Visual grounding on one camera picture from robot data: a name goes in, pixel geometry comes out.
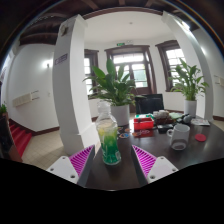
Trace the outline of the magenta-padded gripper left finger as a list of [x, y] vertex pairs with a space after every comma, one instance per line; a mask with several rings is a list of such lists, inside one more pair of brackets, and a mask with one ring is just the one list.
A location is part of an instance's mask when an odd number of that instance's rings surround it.
[[61, 156], [47, 171], [79, 186], [85, 186], [92, 162], [95, 146], [88, 146], [72, 156]]

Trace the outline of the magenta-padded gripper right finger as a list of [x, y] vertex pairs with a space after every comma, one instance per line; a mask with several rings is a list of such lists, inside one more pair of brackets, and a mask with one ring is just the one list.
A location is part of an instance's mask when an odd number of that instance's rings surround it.
[[131, 155], [141, 186], [153, 183], [178, 171], [166, 157], [156, 157], [138, 146], [132, 146]]

